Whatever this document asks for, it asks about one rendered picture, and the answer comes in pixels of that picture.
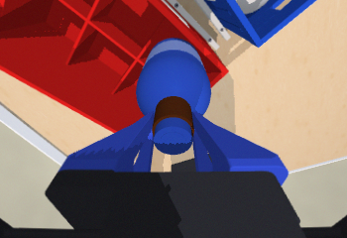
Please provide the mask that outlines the red crate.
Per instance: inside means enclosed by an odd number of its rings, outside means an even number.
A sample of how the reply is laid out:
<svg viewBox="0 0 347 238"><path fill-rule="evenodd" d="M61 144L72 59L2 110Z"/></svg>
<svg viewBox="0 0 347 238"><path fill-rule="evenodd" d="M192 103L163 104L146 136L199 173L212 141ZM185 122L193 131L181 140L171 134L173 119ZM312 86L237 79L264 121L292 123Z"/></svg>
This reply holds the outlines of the red crate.
<svg viewBox="0 0 347 238"><path fill-rule="evenodd" d="M190 42L207 75L217 59L201 35L167 2L0 0L0 70L118 132L144 117L136 85L159 41Z"/></svg>

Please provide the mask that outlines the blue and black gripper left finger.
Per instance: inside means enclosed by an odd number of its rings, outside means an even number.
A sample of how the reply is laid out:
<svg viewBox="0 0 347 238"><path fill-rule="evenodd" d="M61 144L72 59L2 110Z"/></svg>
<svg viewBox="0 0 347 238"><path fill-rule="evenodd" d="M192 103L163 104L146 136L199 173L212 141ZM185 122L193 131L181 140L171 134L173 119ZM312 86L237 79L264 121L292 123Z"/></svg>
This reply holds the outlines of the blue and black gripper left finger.
<svg viewBox="0 0 347 238"><path fill-rule="evenodd" d="M149 112L134 124L68 155L58 172L62 170L132 172L136 156L138 158L134 172L150 172L154 149L153 122L154 112Z"/></svg>

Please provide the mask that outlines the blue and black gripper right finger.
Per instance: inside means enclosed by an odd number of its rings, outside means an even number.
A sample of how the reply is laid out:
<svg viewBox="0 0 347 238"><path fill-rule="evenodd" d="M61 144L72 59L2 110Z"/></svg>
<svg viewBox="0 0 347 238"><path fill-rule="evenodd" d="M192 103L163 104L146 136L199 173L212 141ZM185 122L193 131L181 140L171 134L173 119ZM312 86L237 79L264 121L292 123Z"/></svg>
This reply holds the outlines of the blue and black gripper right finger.
<svg viewBox="0 0 347 238"><path fill-rule="evenodd" d="M196 111L192 112L192 120L197 172L266 171L283 185L289 171L278 154L213 124Z"/></svg>

